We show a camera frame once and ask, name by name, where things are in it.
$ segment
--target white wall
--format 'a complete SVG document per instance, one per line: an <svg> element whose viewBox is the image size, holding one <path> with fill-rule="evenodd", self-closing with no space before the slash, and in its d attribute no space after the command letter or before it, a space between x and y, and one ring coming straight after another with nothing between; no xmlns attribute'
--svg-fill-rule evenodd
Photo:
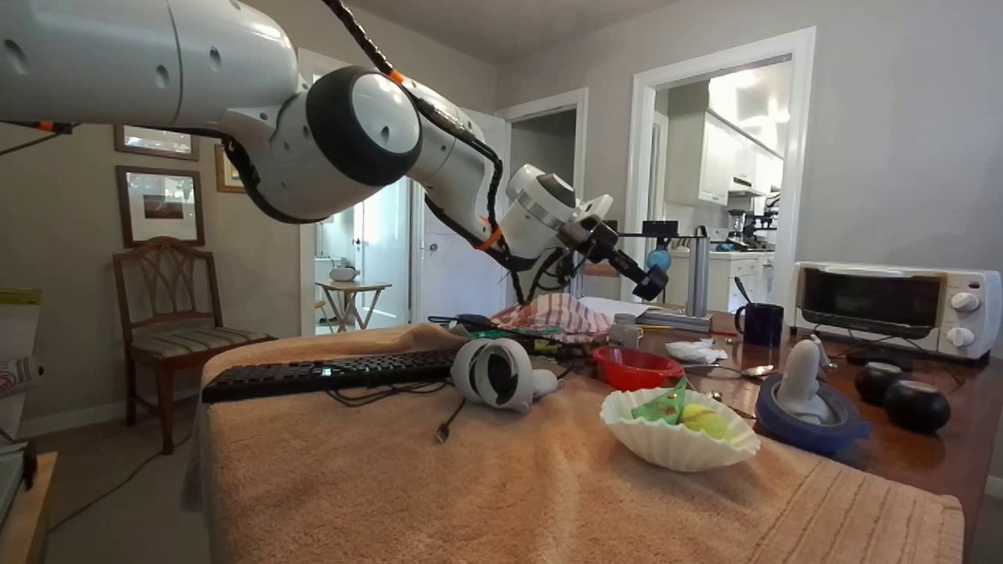
<svg viewBox="0 0 1003 564"><path fill-rule="evenodd" d="M322 4L255 0L298 46L367 62ZM500 105L500 68L357 10L367 32L409 74L464 105ZM0 146L35 139L0 124ZM298 227L259 213L244 194L214 191L214 153L202 162L112 153L108 124L0 156L0 289L45 291L39 353L46 380L28 396L35 430L124 417L124 353L111 252L124 248L112 165L194 169L205 180L208 248L217 252L225 318L273 334L298 331Z"/></svg>
<svg viewBox="0 0 1003 564"><path fill-rule="evenodd" d="M1001 0L677 0L505 65L502 102L590 86L582 188L624 215L629 78L816 24L801 256L1003 270L1001 22Z"/></svg>

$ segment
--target wooden chair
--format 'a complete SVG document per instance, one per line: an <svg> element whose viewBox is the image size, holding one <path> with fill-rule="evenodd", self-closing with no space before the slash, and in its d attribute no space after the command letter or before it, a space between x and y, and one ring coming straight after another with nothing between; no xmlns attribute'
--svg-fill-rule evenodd
<svg viewBox="0 0 1003 564"><path fill-rule="evenodd" d="M210 251L154 239L112 256L120 325L125 346L125 424L134 404L159 417L162 454L174 440L174 380L202 369L214 353L266 342L270 334L222 325ZM158 404L137 396L137 369L154 372Z"/></svg>

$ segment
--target headphones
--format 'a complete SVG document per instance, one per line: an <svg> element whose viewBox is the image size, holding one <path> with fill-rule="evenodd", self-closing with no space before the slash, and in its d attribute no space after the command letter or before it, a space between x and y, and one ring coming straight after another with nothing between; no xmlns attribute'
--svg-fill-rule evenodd
<svg viewBox="0 0 1003 564"><path fill-rule="evenodd" d="M532 369L527 346L516 338L474 338L453 364L453 385L487 407L529 411L532 399L559 388L559 377Z"/></svg>

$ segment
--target microwave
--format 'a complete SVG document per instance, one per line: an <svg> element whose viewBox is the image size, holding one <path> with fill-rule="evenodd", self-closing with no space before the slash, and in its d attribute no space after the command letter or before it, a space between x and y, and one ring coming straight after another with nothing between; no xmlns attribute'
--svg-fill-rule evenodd
<svg viewBox="0 0 1003 564"><path fill-rule="evenodd" d="M797 262L793 325L960 361L987 361L1003 315L998 270Z"/></svg>

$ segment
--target picture frame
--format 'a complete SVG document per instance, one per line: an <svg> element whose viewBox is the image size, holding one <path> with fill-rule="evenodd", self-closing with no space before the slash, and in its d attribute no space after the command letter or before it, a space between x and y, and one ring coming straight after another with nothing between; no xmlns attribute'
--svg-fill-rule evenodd
<svg viewBox="0 0 1003 564"><path fill-rule="evenodd" d="M144 153L144 156L166 156L166 158L199 158L199 139L185 130L166 128L140 128L140 124L116 124L116 149L120 153Z"/></svg>
<svg viewBox="0 0 1003 564"><path fill-rule="evenodd" d="M228 162L222 145L214 146L214 158L217 158L217 191L244 194L241 173L238 165Z"/></svg>
<svg viewBox="0 0 1003 564"><path fill-rule="evenodd" d="M150 239L205 243L199 173L116 165L116 180L125 248Z"/></svg>

